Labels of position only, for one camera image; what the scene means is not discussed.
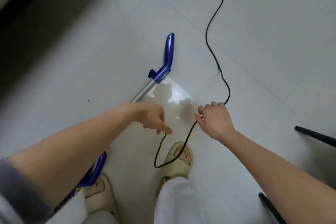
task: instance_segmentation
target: metal tube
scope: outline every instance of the metal tube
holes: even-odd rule
[[[142,88],[142,90],[131,100],[131,102],[139,102],[144,95],[148,93],[157,83],[151,79],[145,87]]]

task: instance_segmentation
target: white pants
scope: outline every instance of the white pants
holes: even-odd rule
[[[109,212],[96,212],[82,224],[118,224]],[[183,177],[167,181],[157,198],[154,224],[205,224],[204,210],[191,183]]]

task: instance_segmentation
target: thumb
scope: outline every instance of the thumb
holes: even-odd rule
[[[204,128],[205,126],[205,123],[204,123],[204,120],[201,118],[201,116],[199,116],[198,114],[195,114],[195,118],[196,118],[196,121],[197,123],[199,124],[199,126],[201,127],[201,129]]]
[[[170,126],[168,126],[164,122],[161,123],[160,130],[165,132],[168,135],[171,135],[173,133],[173,130],[170,128]]]

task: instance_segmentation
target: tile floor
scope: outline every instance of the tile floor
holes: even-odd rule
[[[204,33],[220,0],[32,0],[0,33],[0,156],[128,101],[162,65],[175,33],[172,72],[144,101],[162,104],[183,141],[199,105],[226,99]],[[236,129],[318,179],[335,185],[335,149],[295,125],[336,136],[336,0],[225,0],[209,31],[231,87]],[[152,223],[160,136],[130,126],[111,145],[105,172],[122,223]],[[196,126],[195,184],[210,223],[274,223],[258,184]],[[81,223],[78,194],[50,223]]]

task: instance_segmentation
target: right hand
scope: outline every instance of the right hand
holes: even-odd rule
[[[211,138],[221,141],[226,139],[235,131],[230,114],[225,104],[211,102],[211,105],[199,106],[198,113],[203,115],[203,119],[198,114],[195,118],[201,129]]]

